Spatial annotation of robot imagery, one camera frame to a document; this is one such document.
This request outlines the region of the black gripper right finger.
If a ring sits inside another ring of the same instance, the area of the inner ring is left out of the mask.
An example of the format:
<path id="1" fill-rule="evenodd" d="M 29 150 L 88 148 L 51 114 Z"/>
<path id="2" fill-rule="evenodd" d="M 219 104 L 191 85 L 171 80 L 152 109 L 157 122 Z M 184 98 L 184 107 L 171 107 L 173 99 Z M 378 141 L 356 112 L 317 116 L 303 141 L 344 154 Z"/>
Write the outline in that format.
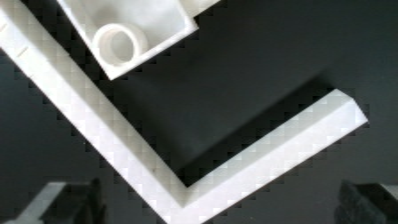
<path id="1" fill-rule="evenodd" d="M 398 184 L 342 182 L 335 224 L 398 224 Z"/>

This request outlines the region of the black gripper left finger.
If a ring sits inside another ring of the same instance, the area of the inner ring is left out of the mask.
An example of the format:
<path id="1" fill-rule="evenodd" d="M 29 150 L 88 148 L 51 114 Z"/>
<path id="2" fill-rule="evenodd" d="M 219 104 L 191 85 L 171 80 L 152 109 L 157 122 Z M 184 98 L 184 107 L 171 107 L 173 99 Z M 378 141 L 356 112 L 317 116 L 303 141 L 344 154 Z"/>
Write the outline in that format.
<path id="1" fill-rule="evenodd" d="M 107 224 L 102 182 L 51 182 L 19 217 L 3 224 Z"/>

